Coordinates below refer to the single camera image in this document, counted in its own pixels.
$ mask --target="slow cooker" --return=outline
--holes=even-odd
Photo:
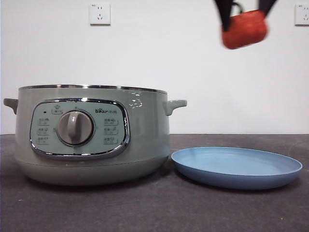
[[[169,115],[185,100],[161,90],[94,85],[21,87],[15,159],[32,179],[87,186],[147,175],[168,158]]]

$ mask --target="chrome trim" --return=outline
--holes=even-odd
[[[40,85],[40,86],[24,86],[24,87],[20,87],[18,90],[33,89],[33,88],[106,88],[106,89],[148,91],[148,92],[167,94],[166,91],[152,89],[152,88],[138,88],[138,87],[125,87],[125,86],[101,86],[101,85]]]
[[[49,153],[49,152],[44,152],[42,150],[39,150],[36,148],[36,146],[33,144],[32,139],[31,139],[31,127],[32,127],[32,121],[33,121],[33,116],[34,116],[34,111],[35,109],[44,103],[50,103],[50,102],[96,102],[96,103],[105,103],[105,104],[113,104],[117,105],[119,109],[122,112],[123,120],[124,120],[124,130],[125,130],[125,136],[124,139],[122,140],[121,144],[117,147],[115,147],[112,150],[105,151],[105,152],[99,152],[99,153],[90,153],[90,154],[73,154],[73,155],[68,155],[68,154],[56,154],[56,153]],[[85,99],[85,98],[57,98],[57,99],[48,99],[40,102],[37,104],[33,110],[32,118],[31,118],[31,126],[30,126],[30,132],[29,132],[29,137],[30,137],[30,144],[32,150],[36,152],[39,155],[42,155],[46,158],[53,159],[53,160],[95,160],[95,159],[104,159],[104,158],[110,158],[114,157],[116,155],[119,155],[121,152],[123,152],[127,146],[129,145],[131,134],[130,134],[130,125],[128,121],[128,114],[125,109],[125,107],[118,101],[112,101],[112,100],[103,100],[103,99]]]

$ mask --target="power socket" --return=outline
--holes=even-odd
[[[295,25],[309,26],[309,4],[295,5]]]
[[[91,26],[108,26],[111,24],[110,4],[89,5],[89,24]]]

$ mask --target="grey knob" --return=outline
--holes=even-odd
[[[92,131],[93,124],[90,117],[80,111],[68,112],[58,122],[59,138],[70,145],[85,142],[91,136]]]

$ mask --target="table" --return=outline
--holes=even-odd
[[[197,146],[270,151],[303,164],[277,189],[244,191],[189,180],[169,159],[137,180],[96,187],[43,184],[22,175],[14,135],[1,135],[2,232],[308,232],[309,135],[173,134],[171,152]]]

